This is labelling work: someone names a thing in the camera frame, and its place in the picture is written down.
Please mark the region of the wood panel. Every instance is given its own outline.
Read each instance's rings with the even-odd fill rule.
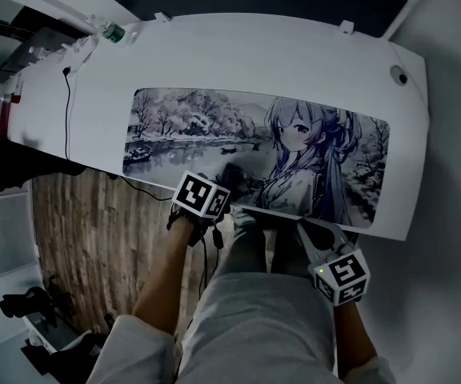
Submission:
[[[169,190],[132,181],[158,198]],[[80,331],[107,333],[105,314],[117,318],[129,314],[146,283],[162,240],[170,201],[158,202],[97,170],[86,169],[78,177],[52,174],[33,180],[34,227],[44,283],[55,275],[62,291],[72,295],[75,315],[70,322]],[[233,237],[230,215],[218,225],[226,248]],[[273,250],[267,234],[267,257]],[[206,235],[208,268],[216,261],[211,232]],[[198,303],[198,287],[204,270],[202,243],[186,252],[181,307],[176,335],[182,337]]]

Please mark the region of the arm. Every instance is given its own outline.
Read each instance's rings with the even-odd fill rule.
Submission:
[[[154,263],[133,309],[135,317],[171,335],[174,335],[177,326],[182,271],[193,228],[187,218],[179,218],[172,223],[163,256]]]
[[[350,370],[364,366],[377,354],[353,300],[335,307],[334,320],[339,378],[343,380]]]

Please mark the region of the small green bottle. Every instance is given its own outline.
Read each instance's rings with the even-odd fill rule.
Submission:
[[[111,42],[117,43],[123,39],[126,31],[118,24],[106,18],[90,15],[85,17],[85,21],[92,25],[99,34]]]

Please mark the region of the leg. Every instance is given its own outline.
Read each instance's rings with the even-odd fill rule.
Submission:
[[[234,220],[235,239],[225,262],[216,270],[221,274],[266,272],[266,239],[263,230],[248,213],[238,211]]]
[[[296,222],[286,220],[285,225],[277,230],[271,273],[289,274],[312,280],[307,269],[309,264],[309,258],[296,230]]]

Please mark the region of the wrist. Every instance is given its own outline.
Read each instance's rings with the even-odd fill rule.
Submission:
[[[171,226],[170,230],[175,231],[176,233],[180,234],[185,234],[185,235],[191,235],[194,229],[194,224],[193,222],[189,219],[186,218],[185,216],[179,216],[176,218]]]

